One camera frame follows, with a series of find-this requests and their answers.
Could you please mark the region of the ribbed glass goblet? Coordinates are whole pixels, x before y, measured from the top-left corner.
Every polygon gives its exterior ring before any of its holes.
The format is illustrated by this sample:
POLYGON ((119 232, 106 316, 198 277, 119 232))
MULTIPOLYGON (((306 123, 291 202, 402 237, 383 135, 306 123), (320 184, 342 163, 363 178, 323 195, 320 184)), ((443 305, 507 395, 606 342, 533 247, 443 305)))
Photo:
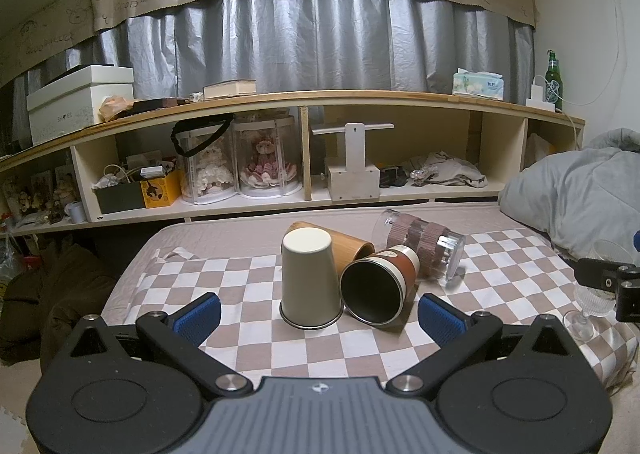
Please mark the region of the ribbed glass goblet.
MULTIPOLYGON (((634 263, 631 254, 611 240, 598 239, 591 254, 598 260, 618 263, 634 263)), ((563 323, 577 342, 588 342, 596 334, 590 317, 605 317, 615 307, 615 295, 595 288, 576 285, 574 297, 578 310, 570 310, 563 316, 563 323)))

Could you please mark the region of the glass cup with brown bands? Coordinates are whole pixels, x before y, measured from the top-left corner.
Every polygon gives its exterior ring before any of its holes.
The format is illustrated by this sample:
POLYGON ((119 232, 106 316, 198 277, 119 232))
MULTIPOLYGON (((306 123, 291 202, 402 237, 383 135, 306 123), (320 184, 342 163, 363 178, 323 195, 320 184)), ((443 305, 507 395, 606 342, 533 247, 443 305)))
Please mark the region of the glass cup with brown bands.
POLYGON ((465 245, 465 236, 449 227, 393 209, 378 217, 372 239, 378 250, 396 245, 411 248, 419 258, 420 275, 442 286, 454 281, 465 245))

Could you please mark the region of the brown banded black-lined cup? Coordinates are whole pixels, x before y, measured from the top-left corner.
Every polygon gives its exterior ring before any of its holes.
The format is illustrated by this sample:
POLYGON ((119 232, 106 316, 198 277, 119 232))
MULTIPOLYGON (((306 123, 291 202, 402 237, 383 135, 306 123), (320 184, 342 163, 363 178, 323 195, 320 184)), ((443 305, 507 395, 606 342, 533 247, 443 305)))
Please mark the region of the brown banded black-lined cup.
POLYGON ((405 245, 375 252, 345 267, 340 292, 345 309, 374 327, 392 324, 404 310, 420 272, 418 255, 405 245))

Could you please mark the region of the beige paper cup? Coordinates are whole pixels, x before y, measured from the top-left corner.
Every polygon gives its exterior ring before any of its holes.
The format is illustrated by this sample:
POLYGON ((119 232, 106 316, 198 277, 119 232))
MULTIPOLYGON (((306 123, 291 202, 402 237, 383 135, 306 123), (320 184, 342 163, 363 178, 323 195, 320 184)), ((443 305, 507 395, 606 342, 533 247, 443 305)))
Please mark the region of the beige paper cup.
POLYGON ((281 245, 280 313, 293 327, 316 330, 336 322, 343 302, 332 252, 332 237, 318 227, 288 231, 281 245))

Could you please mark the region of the grey duvet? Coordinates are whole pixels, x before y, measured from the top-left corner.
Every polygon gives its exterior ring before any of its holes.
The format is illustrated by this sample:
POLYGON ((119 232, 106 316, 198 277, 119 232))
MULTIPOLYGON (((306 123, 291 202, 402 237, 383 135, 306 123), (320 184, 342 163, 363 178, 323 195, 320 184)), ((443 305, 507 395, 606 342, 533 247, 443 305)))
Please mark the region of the grey duvet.
POLYGON ((615 129, 580 151, 539 160, 513 177, 500 210, 548 235, 574 259, 592 258, 606 240, 639 262, 639 134, 615 129))

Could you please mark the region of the dark green box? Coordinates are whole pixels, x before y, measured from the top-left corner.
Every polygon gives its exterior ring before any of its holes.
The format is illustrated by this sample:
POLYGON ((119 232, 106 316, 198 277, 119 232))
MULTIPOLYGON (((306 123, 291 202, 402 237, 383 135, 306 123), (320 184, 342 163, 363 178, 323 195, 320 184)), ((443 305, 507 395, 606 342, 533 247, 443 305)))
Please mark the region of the dark green box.
POLYGON ((94 191, 103 214, 143 209, 145 207, 139 182, 120 183, 94 191))

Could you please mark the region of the crumpled grey cloth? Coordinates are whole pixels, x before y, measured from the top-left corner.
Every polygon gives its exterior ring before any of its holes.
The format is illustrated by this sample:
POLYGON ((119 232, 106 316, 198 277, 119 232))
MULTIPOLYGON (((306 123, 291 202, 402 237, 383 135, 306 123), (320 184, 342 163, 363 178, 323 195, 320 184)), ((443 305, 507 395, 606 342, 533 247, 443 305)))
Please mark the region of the crumpled grey cloth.
POLYGON ((444 185, 483 188, 488 185, 485 174, 473 163, 450 156, 445 151, 410 158, 401 163, 413 186, 444 185))

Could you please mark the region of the doll display case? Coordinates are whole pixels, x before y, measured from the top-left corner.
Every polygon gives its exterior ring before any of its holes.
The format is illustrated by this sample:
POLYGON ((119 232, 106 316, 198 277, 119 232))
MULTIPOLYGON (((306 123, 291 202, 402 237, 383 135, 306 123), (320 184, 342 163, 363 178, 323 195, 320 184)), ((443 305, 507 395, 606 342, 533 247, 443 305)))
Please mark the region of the doll display case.
POLYGON ((303 187, 295 119, 286 116, 234 122, 233 149, 239 192, 246 198, 278 198, 303 187))
POLYGON ((236 194, 230 129, 232 114, 178 121, 170 140, 177 155, 181 195, 191 205, 236 194))

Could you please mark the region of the white power adapter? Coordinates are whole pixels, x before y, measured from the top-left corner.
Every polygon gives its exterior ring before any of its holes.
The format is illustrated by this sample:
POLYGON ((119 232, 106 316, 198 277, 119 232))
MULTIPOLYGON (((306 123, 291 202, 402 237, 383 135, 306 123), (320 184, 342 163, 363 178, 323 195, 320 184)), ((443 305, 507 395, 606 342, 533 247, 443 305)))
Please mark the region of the white power adapter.
POLYGON ((526 98, 525 106, 551 112, 555 110, 553 102, 547 102, 544 98, 544 88, 536 84, 530 86, 530 95, 526 98))

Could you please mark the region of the right doll display case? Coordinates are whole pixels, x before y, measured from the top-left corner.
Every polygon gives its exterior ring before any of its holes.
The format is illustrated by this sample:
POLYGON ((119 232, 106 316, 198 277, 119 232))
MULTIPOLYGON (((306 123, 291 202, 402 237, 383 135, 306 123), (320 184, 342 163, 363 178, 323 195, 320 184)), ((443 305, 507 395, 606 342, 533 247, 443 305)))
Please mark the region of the right doll display case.
POLYGON ((278 198, 303 187, 295 119, 286 116, 234 122, 233 149, 239 192, 246 198, 278 198))

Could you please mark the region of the green glass bottle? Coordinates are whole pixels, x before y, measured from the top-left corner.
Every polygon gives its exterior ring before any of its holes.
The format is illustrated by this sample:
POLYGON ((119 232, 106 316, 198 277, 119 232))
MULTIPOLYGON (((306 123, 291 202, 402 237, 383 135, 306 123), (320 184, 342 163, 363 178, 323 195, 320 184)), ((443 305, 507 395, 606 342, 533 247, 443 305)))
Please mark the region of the green glass bottle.
POLYGON ((554 50, 548 50, 548 67, 544 75, 544 99, 554 106, 556 112, 563 111, 563 81, 559 59, 554 50))

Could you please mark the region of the long wooden shelf unit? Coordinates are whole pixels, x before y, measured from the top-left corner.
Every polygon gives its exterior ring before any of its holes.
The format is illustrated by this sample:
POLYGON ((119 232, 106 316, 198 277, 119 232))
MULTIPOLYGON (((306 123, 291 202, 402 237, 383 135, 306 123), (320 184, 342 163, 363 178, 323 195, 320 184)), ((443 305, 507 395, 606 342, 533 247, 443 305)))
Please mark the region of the long wooden shelf unit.
POLYGON ((511 177, 524 167, 529 131, 536 130, 557 151, 569 151, 582 143, 584 120, 538 108, 495 100, 434 93, 326 90, 257 94, 215 99, 211 102, 144 112, 107 123, 93 125, 56 140, 37 145, 1 161, 2 177, 29 174, 55 157, 72 159, 80 199, 88 227, 212 217, 311 208, 343 208, 343 200, 333 200, 326 184, 311 173, 311 161, 320 151, 311 144, 310 112, 322 108, 333 123, 361 119, 382 121, 393 130, 371 134, 363 154, 371 161, 387 165, 403 162, 430 151, 446 151, 454 157, 474 157, 487 186, 390 187, 376 197, 377 203, 420 203, 439 199, 483 199, 496 197, 511 177), (195 206, 177 200, 169 207, 104 213, 92 186, 106 166, 117 162, 116 137, 155 127, 169 128, 182 119, 244 114, 286 109, 295 116, 294 147, 300 174, 299 190, 276 198, 248 198, 238 194, 223 201, 195 206))

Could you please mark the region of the tissue pack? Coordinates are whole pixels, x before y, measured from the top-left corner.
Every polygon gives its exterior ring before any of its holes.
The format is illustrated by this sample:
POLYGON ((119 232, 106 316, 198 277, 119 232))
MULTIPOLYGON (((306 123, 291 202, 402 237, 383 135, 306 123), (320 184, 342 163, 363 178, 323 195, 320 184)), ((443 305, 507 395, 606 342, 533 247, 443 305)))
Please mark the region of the tissue pack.
POLYGON ((499 73, 459 68, 452 77, 452 94, 503 100, 503 76, 499 73))

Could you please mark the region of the book on shelf top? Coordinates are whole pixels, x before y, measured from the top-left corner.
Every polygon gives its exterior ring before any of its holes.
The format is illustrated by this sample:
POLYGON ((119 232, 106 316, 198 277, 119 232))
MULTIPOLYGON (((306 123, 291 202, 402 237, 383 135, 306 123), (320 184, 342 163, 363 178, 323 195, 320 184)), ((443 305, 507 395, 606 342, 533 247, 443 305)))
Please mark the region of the book on shelf top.
POLYGON ((229 80, 207 85, 203 88, 203 98, 209 100, 219 97, 253 95, 256 92, 255 80, 229 80))

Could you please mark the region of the white shoe box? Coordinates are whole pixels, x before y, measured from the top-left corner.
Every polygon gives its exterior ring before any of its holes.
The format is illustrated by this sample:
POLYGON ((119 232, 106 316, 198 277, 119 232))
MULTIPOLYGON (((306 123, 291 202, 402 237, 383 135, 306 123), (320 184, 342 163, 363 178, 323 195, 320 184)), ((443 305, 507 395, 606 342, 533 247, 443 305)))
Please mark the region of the white shoe box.
POLYGON ((104 99, 134 98, 134 70, 90 65, 70 73, 27 96, 32 143, 39 145, 97 125, 104 99))

